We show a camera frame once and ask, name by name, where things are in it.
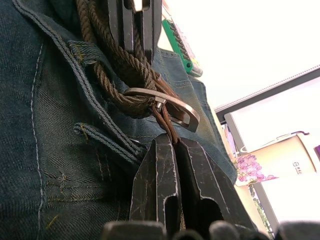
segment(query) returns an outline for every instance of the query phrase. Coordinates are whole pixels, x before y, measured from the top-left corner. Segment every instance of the flower graphic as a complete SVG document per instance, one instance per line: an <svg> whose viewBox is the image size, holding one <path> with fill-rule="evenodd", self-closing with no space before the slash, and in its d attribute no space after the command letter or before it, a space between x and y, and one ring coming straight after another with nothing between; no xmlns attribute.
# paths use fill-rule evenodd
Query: flower graphic
<svg viewBox="0 0 320 240"><path fill-rule="evenodd" d="M262 167L257 162L255 155L246 155L239 157L234 165L240 182L258 183L266 180L276 179L276 176L265 176L261 170Z"/></svg>

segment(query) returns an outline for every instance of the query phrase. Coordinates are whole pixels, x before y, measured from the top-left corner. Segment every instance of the brown rope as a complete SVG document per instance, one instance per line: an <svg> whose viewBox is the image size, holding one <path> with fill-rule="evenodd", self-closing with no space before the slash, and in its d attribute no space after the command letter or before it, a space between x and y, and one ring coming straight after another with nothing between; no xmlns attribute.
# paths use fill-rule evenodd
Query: brown rope
<svg viewBox="0 0 320 240"><path fill-rule="evenodd" d="M97 43L97 39L94 35L89 19L88 1L76 0L77 11L79 14L81 32L84 41L89 43ZM110 99L125 113L132 116L145 116L148 114L147 109L154 103L150 97L143 96L124 96L115 89L110 82L104 66L101 62L96 62L93 65L94 72L99 80L100 85L106 91ZM155 87L147 84L146 88L155 89Z"/></svg>
<svg viewBox="0 0 320 240"><path fill-rule="evenodd" d="M135 12L133 0L129 1L131 9ZM107 19L108 14L100 12L103 9L98 0L76 0L77 11L79 14L81 33L84 41L98 44L99 39L102 42L104 53L112 61L112 67L120 79L129 87L145 88L158 90L165 94L179 98L178 95L161 78L160 74L155 72L145 57L140 35L137 26L134 26L134 55L129 54L113 39L110 32ZM176 144L178 135L169 119L167 108L162 106L162 115L157 111L155 102L150 97L145 96L125 96L119 93L110 82L104 65L96 62L93 65L94 72L100 85L106 91L110 99L125 113L141 117L148 114L147 109L152 106L153 114L157 122L165 129L170 140Z"/></svg>

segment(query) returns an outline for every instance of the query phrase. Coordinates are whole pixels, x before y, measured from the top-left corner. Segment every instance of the denim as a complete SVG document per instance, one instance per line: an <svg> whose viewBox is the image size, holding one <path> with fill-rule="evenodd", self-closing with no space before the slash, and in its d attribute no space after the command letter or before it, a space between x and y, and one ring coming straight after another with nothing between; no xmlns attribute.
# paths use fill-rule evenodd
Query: denim
<svg viewBox="0 0 320 240"><path fill-rule="evenodd" d="M0 239L98 239L106 222L128 219L133 176L164 131L103 93L95 61L119 91L127 86L82 42L74 1L2 0L0 13ZM203 83L172 52L158 49L153 67L201 117L196 133L175 124L178 134L234 182Z"/></svg>

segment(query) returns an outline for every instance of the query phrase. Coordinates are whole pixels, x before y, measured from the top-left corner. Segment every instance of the stitching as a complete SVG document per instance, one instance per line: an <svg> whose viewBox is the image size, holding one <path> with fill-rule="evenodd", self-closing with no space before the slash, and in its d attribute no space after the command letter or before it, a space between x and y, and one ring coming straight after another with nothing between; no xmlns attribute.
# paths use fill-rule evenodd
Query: stitching
<svg viewBox="0 0 320 240"><path fill-rule="evenodd" d="M164 56L164 55L162 55L162 57L164 57L164 58L166 58L166 59L180 59L179 56L172 57L172 56Z"/></svg>
<svg viewBox="0 0 320 240"><path fill-rule="evenodd" d="M37 172L40 178L40 195L41 195L41 202L38 208L38 233L36 236L36 239L39 239L40 235L40 229L41 229L41 209L44 205L44 190L43 190L43 182L42 182L42 176L40 172L40 162L39 162L39 148L38 148L38 139L36 136L36 130L35 130L35 121L34 121L34 109L33 109L33 104L34 104L34 92L35 92L35 82L36 78L38 75L38 69L39 69L39 61L40 61L40 56L42 53L42 48L44 46L44 43L41 44L40 51L39 51L39 56L36 60L36 65L35 65L35 73L34 73L34 78L33 78L33 83L32 83L32 89L31 89L31 103L30 103L30 109L31 109L31 121L32 121L32 131L33 131L33 137L35 141L35 158L36 158L36 164L37 164Z"/></svg>
<svg viewBox="0 0 320 240"><path fill-rule="evenodd" d="M162 69L164 70L164 73L163 73L163 78L164 80L168 80L168 71L167 71L167 68L165 67L165 64L164 64L164 61L162 59L162 54L161 54L161 51L159 51L159 61L160 61L160 64L162 66Z"/></svg>
<svg viewBox="0 0 320 240"><path fill-rule="evenodd" d="M59 217L59 214L57 214L52 220L51 222L48 224L48 226L46 226L45 229L49 229L51 227L52 224L54 224L54 222L57 220L57 218Z"/></svg>
<svg viewBox="0 0 320 240"><path fill-rule="evenodd" d="M197 84L199 84L199 85L200 85L201 93L202 93L202 96L203 96L203 98L204 98L203 103L208 104L208 98L207 98L207 89L206 89L206 86L205 86L202 82L194 82L194 83L197 83Z"/></svg>
<svg viewBox="0 0 320 240"><path fill-rule="evenodd" d="M60 184L58 184L57 182L47 182L46 183L47 186L53 186L53 187L60 187ZM104 186L90 186L90 185L85 185L85 186L64 186L64 189L93 189L93 188L104 188Z"/></svg>
<svg viewBox="0 0 320 240"><path fill-rule="evenodd" d="M205 94L205 88L204 88L204 85L200 85L201 86L201 93L202 93L202 96L204 97L204 101L201 101L201 103L203 103L203 105L204 105L204 107L206 108L206 110L208 111L208 113L209 113L209 116L210 116L210 125L212 125L211 124L211 121L214 121L214 119L213 119L213 117L214 116L212 116L212 113L211 113L211 111L210 111L210 106L209 106L209 104L208 104L208 100L207 100L207 92L206 92L206 94Z"/></svg>
<svg viewBox="0 0 320 240"><path fill-rule="evenodd" d="M120 201L118 201L118 215L116 216L116 221L118 221L119 220L119 216L120 216Z"/></svg>
<svg viewBox="0 0 320 240"><path fill-rule="evenodd" d="M191 84L186 84L184 86L176 86L175 88L176 89L183 89L183 88L186 88L186 87L189 87L189 86L191 86Z"/></svg>
<svg viewBox="0 0 320 240"><path fill-rule="evenodd" d="M269 88L275 87L275 86L280 85L280 84L285 83L285 82L289 82L289 81L293 80L295 77L298 77L298 76L300 76L300 75L303 75L303 74L306 74L306 73L311 72L311 71L313 71L313 70L316 70L316 69L318 69L319 67L320 67L320 65L314 66L314 67L312 67L312 68L310 68L310 69L307 69L307 70L305 70L305 71L302 71L302 72L300 72L300 73L298 73L298 74L296 74L296 75L293 75L293 76L291 76L291 77L288 77L288 78L286 78L286 79L284 79L284 80L282 80L282 81L279 81L279 82L276 82L276 83L274 83L274 84L272 84L272 85L270 85L270 86L264 87L264 88L262 88L262 89L260 89L260 90L258 90L258 91L256 91L256 92L254 92L254 93L251 93L251 94L249 94L249 95L247 95L247 96L244 96L244 97L241 97L241 98L239 98L239 99L237 99L237 100L235 100L235 101L229 102L228 104L224 104L224 105L222 105L222 106L218 106L217 108L214 109L214 111L217 112L217 111L219 111L220 109L223 109L223 108L225 108L225 107L227 107L227 106L230 106L230 105L233 105L233 104L235 104L235 103L237 103L237 102L240 102L240 101L243 100L243 99L246 99L246 98L249 98L249 97L254 96L254 95L256 95L256 94L259 94L259 93L263 92L264 90L267 90L267 89L269 89Z"/></svg>
<svg viewBox="0 0 320 240"><path fill-rule="evenodd" d="M153 137L156 137L158 135L145 135L145 136L131 136L131 135L128 135L127 136L131 139L146 139L146 138L153 138Z"/></svg>
<svg viewBox="0 0 320 240"><path fill-rule="evenodd" d="M76 55L78 55L79 61L80 61L80 63L82 63L84 61L85 55L83 53L81 53L79 47L80 47L79 45L74 45L74 48L77 51Z"/></svg>
<svg viewBox="0 0 320 240"><path fill-rule="evenodd" d="M57 180L61 183L60 192L64 194L65 181L67 180L67 176L64 173L62 173L61 176L57 178Z"/></svg>
<svg viewBox="0 0 320 240"><path fill-rule="evenodd" d="M132 154L131 152L129 152L128 150L124 149L123 147L120 147L118 144L112 142L112 141L109 141L108 139L105 138L105 136L102 134L102 133L99 133L99 132L96 132L94 133L94 129L92 129L91 127L89 126L84 126L86 132L88 134L91 134L91 135L97 135L99 138L101 138L103 141L106 141L109 145L111 145L112 147L116 148L116 150L119 152L119 153L122 153L122 154L125 154L127 157L130 157L130 159L133 161L134 164L139 164L137 163L137 157L139 154L135 153L135 154Z"/></svg>
<svg viewBox="0 0 320 240"><path fill-rule="evenodd" d="M105 157L105 161L106 161L106 169L108 170L109 180L110 180L110 182L112 182L112 177L111 177L111 172L110 172L110 168L109 168L109 163L108 163L107 155L105 155L104 157Z"/></svg>
<svg viewBox="0 0 320 240"><path fill-rule="evenodd" d="M174 81L173 85L187 85L189 82L189 80Z"/></svg>
<svg viewBox="0 0 320 240"><path fill-rule="evenodd" d="M69 46L76 46L76 47L79 47L79 48L88 46L87 42L86 43L82 43L80 41L72 41L72 42L76 42L76 43L69 43Z"/></svg>
<svg viewBox="0 0 320 240"><path fill-rule="evenodd" d="M191 81L189 80L189 79L183 79L183 80L173 80L172 82L167 82L167 84L173 84L173 85L178 85L178 84L185 84L185 82L187 82L187 83L191 83Z"/></svg>
<svg viewBox="0 0 320 240"><path fill-rule="evenodd" d="M101 178L102 178L102 181L104 181L104 173L102 172L102 165L101 165L101 161L100 161L100 158L99 158L99 155L98 155L98 150L95 149L95 154L96 154L96 158L98 159L98 163L99 163L99 168L100 168L100 173L101 173Z"/></svg>
<svg viewBox="0 0 320 240"><path fill-rule="evenodd" d="M84 134L84 137L85 137L85 143L87 144L88 143L88 140L89 140L89 137L87 135L87 133L85 132L85 128L84 128L84 125L83 124L80 124L80 128Z"/></svg>
<svg viewBox="0 0 320 240"><path fill-rule="evenodd" d="M49 202L80 202L80 201L91 201L91 200L100 200L103 199L103 196L100 197L83 197L83 198L72 198L72 199L66 199L66 198L49 198Z"/></svg>

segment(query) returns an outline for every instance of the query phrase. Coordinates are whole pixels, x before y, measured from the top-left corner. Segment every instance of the denim seam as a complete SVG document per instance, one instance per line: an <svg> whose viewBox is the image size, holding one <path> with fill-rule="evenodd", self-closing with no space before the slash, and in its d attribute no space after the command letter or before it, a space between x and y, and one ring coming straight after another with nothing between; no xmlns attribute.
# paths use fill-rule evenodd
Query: denim seam
<svg viewBox="0 0 320 240"><path fill-rule="evenodd" d="M175 56L163 56L166 59L179 59L180 57L175 57Z"/></svg>
<svg viewBox="0 0 320 240"><path fill-rule="evenodd" d="M159 51L159 52L160 52L160 57L159 57L160 64L161 64L161 66L162 66L162 69L165 70L165 72L163 73L163 75L165 76L165 79L168 80L169 74L168 74L167 68L165 67L164 61L162 60L162 53L161 53L161 51Z"/></svg>
<svg viewBox="0 0 320 240"><path fill-rule="evenodd" d="M93 200L101 200L103 199L104 196L99 196L99 197L83 197L83 198L72 198L72 199L67 199L67 198L49 198L49 202L83 202L83 201L93 201Z"/></svg>
<svg viewBox="0 0 320 240"><path fill-rule="evenodd" d="M211 112L211 109L210 109L210 106L209 106L209 104L208 104L208 99L207 99L207 92L205 91L205 85L204 84L200 84L201 85L201 91L202 91L202 95L204 96L204 99L205 99L205 107L206 107L206 109L208 110L208 113L209 113L209 116L210 116L210 119L209 119L209 122L210 122L210 124L211 125L214 125L215 124L215 119L214 119L214 116L213 116L213 114L212 114L212 112ZM226 150L226 147L225 147L225 145L224 145L224 142L223 142L223 140L222 140L222 136L220 135L220 132L219 132L219 130L218 130L218 127L217 126L215 126L217 129L217 140L220 142L220 144L221 144L221 146L222 146L222 152L223 152L223 155L226 155L225 157L226 157L226 160L227 160L227 162L228 162L228 164L232 167L232 168L234 168L234 169L236 169L236 167L235 167L235 165L232 163L232 161L231 161L231 159L230 159L230 157L229 157L229 155L228 155L228 153L227 153L227 150ZM231 180L232 180L232 182L234 183L236 180L237 180L237 171L235 172L236 173L236 175L235 175L235 177L232 177L231 178Z"/></svg>
<svg viewBox="0 0 320 240"><path fill-rule="evenodd" d="M33 83L32 83L31 103L30 103L32 131L33 131L33 137L34 137L34 141L35 141L35 157L36 157L36 164L37 164L37 172L38 172L38 175L40 178L40 196L41 196L41 202L40 202L40 205L38 208L38 213L37 213L37 215L38 215L38 233L37 233L36 239L39 239L40 230L41 230L41 209L44 205L44 189L43 189L42 175L41 175L41 171L40 171L39 148L38 148L38 139L36 136L36 129L35 129L33 105L34 105L34 96L35 96L35 82L36 82L36 78L38 76L39 62L40 62L40 57L41 57L43 46L44 46L44 43L42 42L41 47L40 47L40 51L39 51L39 56L36 60L36 65L35 65L35 73L34 73L34 78L33 78Z"/></svg>
<svg viewBox="0 0 320 240"><path fill-rule="evenodd" d="M84 56L85 54L81 52L81 50L79 49L79 47L81 47L80 45L77 44L69 44L70 47L74 47L75 51L71 50L72 53L74 54L74 56L78 59L78 61L80 62L80 64L82 64L84 62Z"/></svg>
<svg viewBox="0 0 320 240"><path fill-rule="evenodd" d="M112 182L112 176L111 176L111 171L110 171L110 167L109 167L109 160L107 158L107 155L104 155L105 158L105 163L106 163L106 169L108 170L108 178L110 180L110 182Z"/></svg>
<svg viewBox="0 0 320 240"><path fill-rule="evenodd" d="M57 187L59 188L61 186L61 183L54 182L54 181L48 181L46 183L47 186L50 187ZM65 185L63 188L65 189L98 189L98 188L104 188L103 185L84 185L84 186L72 186L72 185Z"/></svg>
<svg viewBox="0 0 320 240"><path fill-rule="evenodd" d="M156 136L158 136L158 135L130 136L130 135L127 134L127 136L128 136L129 138L131 138L131 139L134 139L134 138L136 138L136 139L146 139L146 138L156 137Z"/></svg>
<svg viewBox="0 0 320 240"><path fill-rule="evenodd" d="M162 56L171 56L171 57L175 57L177 59L180 58L180 55L174 51L159 48L159 52L161 53Z"/></svg>
<svg viewBox="0 0 320 240"><path fill-rule="evenodd" d="M175 88L176 89L183 89L183 88L186 88L186 87L189 87L189 86L192 86L191 84L186 84L184 86L176 86Z"/></svg>
<svg viewBox="0 0 320 240"><path fill-rule="evenodd" d="M103 107L99 104L99 102L97 101L97 99L93 96L92 93L92 89L90 88L90 86L88 86L84 79L86 79L84 72L81 69L81 66L78 64L78 61L74 58L71 50L66 46L66 44L64 43L64 41L62 40L61 37L59 37L58 35L56 35L54 33L54 31L52 29L50 29L49 26L47 26L46 24L44 24L41 20L39 20L39 17L37 15L35 15L33 13L33 11L27 9L23 4L21 4L19 2L19 0L13 0L14 5L16 6L16 8L23 14L27 15L28 17L30 17L32 20L35 21L35 23L46 33L48 34L53 42L55 42L56 46L58 47L58 49L61 51L62 54L67 55L68 57L68 62L73 63L73 65L71 65L71 68L73 69L74 73L76 74L76 76L78 78L81 79L80 81L80 85L85 88L85 90L87 90L89 93L88 95L88 101L89 103L95 104L96 107L98 108L98 114L104 119L105 122L107 122L107 125L110 127L110 129L114 129L116 132L114 132L116 134L116 136L122 140L122 142L124 143L124 145L126 145L129 150L134 153L135 155L138 155L140 150L139 148L133 143L131 142L129 139L126 139L126 135L120 131L120 129L118 128L118 126L112 121L112 119L110 119L110 117L108 117L105 113L105 110L103 109Z"/></svg>
<svg viewBox="0 0 320 240"><path fill-rule="evenodd" d="M100 161L100 157L99 157L97 148L95 148L95 154L96 154L96 158L98 159L99 169L100 169L100 173L101 173L101 180L104 181L105 180L104 179L104 173L102 171L102 164L101 164L101 161Z"/></svg>
<svg viewBox="0 0 320 240"><path fill-rule="evenodd" d="M182 80L182 81L175 81L175 85L187 85L189 83L189 80Z"/></svg>
<svg viewBox="0 0 320 240"><path fill-rule="evenodd" d="M103 134L101 134L100 132L94 133L93 130L90 127L83 126L83 125L82 125L82 127L83 128L81 128L81 130L82 130L83 133L92 134L92 135L96 134L100 138L102 138L102 139L104 138ZM125 149L122 150L120 146L118 146L116 143L113 143L112 141L107 141L106 139L105 139L105 141L108 142L108 144L110 144L112 147L114 147L116 152L118 151L119 153L122 153L122 154L126 155L128 158L130 158L132 160L133 163L138 164L138 165L140 164L139 162L136 161L136 159L137 159L136 156L132 155L129 152L125 152L126 151Z"/></svg>

